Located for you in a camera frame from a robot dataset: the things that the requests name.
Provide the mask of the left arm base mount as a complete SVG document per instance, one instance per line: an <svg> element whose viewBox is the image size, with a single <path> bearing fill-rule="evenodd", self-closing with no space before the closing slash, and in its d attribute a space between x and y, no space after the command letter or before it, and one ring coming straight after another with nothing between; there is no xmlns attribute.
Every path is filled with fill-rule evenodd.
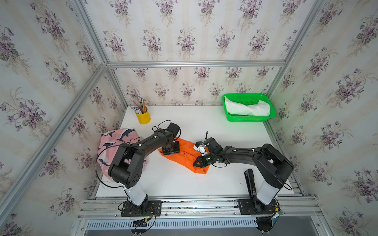
<svg viewBox="0 0 378 236"><path fill-rule="evenodd" d="M122 202L118 207L121 217L134 216L160 216L162 210L162 201L152 201L146 196L140 206L132 203L131 200Z"/></svg>

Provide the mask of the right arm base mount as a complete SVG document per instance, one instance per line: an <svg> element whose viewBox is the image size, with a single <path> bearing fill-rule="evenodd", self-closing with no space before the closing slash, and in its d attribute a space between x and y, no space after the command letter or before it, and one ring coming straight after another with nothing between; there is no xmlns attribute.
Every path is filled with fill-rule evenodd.
<svg viewBox="0 0 378 236"><path fill-rule="evenodd" d="M237 206L241 215L254 215L254 214L268 214L275 215L279 211L279 203L273 198L271 203L265 205L257 199L257 188L255 185L255 177L252 169L244 172L244 177L247 184L249 199L240 199L237 201Z"/></svg>

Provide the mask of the white shorts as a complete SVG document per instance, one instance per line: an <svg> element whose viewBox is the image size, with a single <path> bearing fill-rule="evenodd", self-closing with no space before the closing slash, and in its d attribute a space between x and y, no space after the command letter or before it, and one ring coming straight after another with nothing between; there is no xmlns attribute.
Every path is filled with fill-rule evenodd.
<svg viewBox="0 0 378 236"><path fill-rule="evenodd" d="M243 105L225 97L224 104L226 111L231 115L267 117L271 112L270 105L261 100L257 104Z"/></svg>

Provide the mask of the pink shark print garment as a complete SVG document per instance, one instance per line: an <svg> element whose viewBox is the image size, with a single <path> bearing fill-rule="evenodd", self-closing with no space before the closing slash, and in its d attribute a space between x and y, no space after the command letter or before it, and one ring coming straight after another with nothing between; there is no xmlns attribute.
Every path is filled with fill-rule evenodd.
<svg viewBox="0 0 378 236"><path fill-rule="evenodd" d="M134 144L141 141L141 137L133 128L123 128L110 130L101 134L100 144L97 151L97 163L100 165L102 173L110 178L108 169L112 163L120 144Z"/></svg>

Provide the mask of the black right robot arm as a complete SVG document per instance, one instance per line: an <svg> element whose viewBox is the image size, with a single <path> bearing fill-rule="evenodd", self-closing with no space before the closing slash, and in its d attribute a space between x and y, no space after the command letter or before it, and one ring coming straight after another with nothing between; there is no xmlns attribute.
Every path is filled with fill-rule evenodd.
<svg viewBox="0 0 378 236"><path fill-rule="evenodd" d="M222 147L214 138L209 138L196 142L194 150L200 152L194 167L205 168L216 162L256 166L264 182L252 198L265 206L273 201L294 170L293 163L271 144L256 148Z"/></svg>

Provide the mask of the orange cloth garment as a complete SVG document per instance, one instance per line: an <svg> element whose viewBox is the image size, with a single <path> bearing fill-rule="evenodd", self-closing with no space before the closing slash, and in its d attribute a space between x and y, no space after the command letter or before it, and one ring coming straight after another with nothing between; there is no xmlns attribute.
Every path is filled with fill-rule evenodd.
<svg viewBox="0 0 378 236"><path fill-rule="evenodd" d="M180 153L164 155L162 153L162 148L158 149L158 152L165 158L186 167L196 174L207 174L209 166L204 168L194 166L197 158L201 156L200 152L194 149L195 143L183 140L181 138L178 139L178 142L180 144Z"/></svg>

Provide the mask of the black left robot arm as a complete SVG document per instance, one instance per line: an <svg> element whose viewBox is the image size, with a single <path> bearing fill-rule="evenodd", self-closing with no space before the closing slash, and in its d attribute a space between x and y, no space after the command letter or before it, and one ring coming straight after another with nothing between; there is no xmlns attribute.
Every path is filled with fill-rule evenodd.
<svg viewBox="0 0 378 236"><path fill-rule="evenodd" d="M119 146L109 166L108 175L121 185L129 202L135 207L146 207L148 203L148 195L138 183L145 157L160 148L163 155L180 153L180 135L180 127L170 123L167 128L157 128L151 136L138 143Z"/></svg>

